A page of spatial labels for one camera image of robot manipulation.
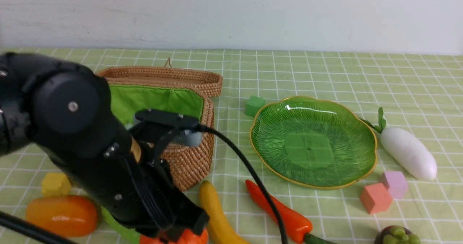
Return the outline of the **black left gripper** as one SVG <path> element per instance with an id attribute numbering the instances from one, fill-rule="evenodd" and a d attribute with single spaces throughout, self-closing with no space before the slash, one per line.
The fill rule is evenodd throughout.
<path id="1" fill-rule="evenodd" d="M 142 145 L 138 162 L 132 152 L 117 150 L 105 156 L 116 161 L 126 173 L 117 175 L 116 192 L 105 209 L 122 226 L 140 235 L 157 238 L 161 232 L 167 239 L 179 239 L 185 229 L 202 234 L 209 222 L 204 209 L 194 204 L 173 183 L 169 165 Z"/>

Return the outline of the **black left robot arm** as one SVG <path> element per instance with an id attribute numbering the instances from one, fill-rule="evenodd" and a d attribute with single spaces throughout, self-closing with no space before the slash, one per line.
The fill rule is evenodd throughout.
<path id="1" fill-rule="evenodd" d="M 111 111 L 106 79 L 37 53 L 1 55 L 1 154 L 33 142 L 122 226 L 177 241 L 209 216 L 177 188 L 161 153 L 197 118 L 155 109 L 127 130 Z"/>

